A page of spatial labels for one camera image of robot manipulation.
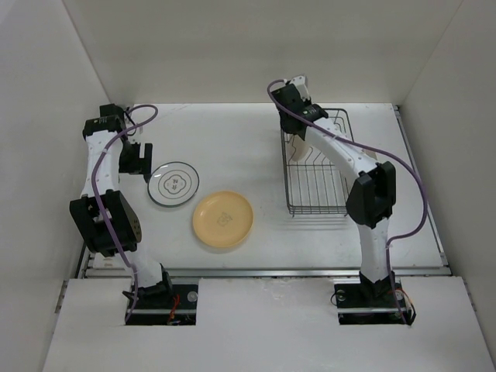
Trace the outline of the cream white plate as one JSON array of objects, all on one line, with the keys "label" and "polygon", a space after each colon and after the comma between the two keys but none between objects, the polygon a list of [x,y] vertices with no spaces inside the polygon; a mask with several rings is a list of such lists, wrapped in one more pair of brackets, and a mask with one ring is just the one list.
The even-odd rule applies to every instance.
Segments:
[{"label": "cream white plate", "polygon": [[293,135],[288,143],[289,160],[298,162],[303,160],[309,150],[309,145],[299,135]]}]

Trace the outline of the yellow plate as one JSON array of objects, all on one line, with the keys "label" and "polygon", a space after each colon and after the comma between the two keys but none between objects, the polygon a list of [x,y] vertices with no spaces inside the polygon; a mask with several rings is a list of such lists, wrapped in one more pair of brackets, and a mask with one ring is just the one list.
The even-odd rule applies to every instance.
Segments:
[{"label": "yellow plate", "polygon": [[241,244],[253,223],[252,205],[234,191],[217,191],[204,197],[192,215],[196,237],[205,245],[222,250]]}]

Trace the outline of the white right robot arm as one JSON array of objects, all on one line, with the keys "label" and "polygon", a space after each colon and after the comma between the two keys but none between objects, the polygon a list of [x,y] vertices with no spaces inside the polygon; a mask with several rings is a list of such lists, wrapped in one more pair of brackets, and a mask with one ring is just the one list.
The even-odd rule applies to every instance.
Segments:
[{"label": "white right robot arm", "polygon": [[360,299],[377,305],[391,293],[386,245],[389,218],[396,202],[396,170],[360,149],[321,106],[312,103],[305,82],[280,80],[282,86],[267,89],[285,133],[319,150],[351,186],[346,212],[360,236]]}]

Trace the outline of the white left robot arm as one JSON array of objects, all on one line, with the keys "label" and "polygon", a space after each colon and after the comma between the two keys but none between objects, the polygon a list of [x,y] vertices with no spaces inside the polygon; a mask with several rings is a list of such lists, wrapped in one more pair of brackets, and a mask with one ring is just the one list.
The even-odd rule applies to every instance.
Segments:
[{"label": "white left robot arm", "polygon": [[119,189],[122,174],[151,179],[153,146],[130,140],[134,130],[130,114],[115,105],[103,106],[98,118],[86,121],[82,132],[88,147],[86,181],[69,209],[87,248],[116,258],[133,276],[134,288],[124,295],[141,306],[162,308],[174,296],[169,274],[161,263],[146,258],[139,246],[143,238],[139,218]]}]

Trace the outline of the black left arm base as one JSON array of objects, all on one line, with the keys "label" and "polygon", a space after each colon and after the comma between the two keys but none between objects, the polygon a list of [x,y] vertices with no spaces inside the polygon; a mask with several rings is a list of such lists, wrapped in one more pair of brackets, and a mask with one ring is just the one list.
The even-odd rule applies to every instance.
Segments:
[{"label": "black left arm base", "polygon": [[139,288],[134,302],[135,287],[124,291],[129,300],[125,314],[127,326],[194,326],[198,305],[198,282],[159,283]]}]

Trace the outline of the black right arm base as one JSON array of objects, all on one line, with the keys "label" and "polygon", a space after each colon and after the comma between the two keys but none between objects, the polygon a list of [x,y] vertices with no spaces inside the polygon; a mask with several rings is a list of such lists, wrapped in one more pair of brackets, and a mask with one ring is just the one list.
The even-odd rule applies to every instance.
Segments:
[{"label": "black right arm base", "polygon": [[400,282],[378,298],[367,298],[361,283],[337,282],[330,301],[336,306],[341,326],[403,325],[416,320],[415,306]]}]

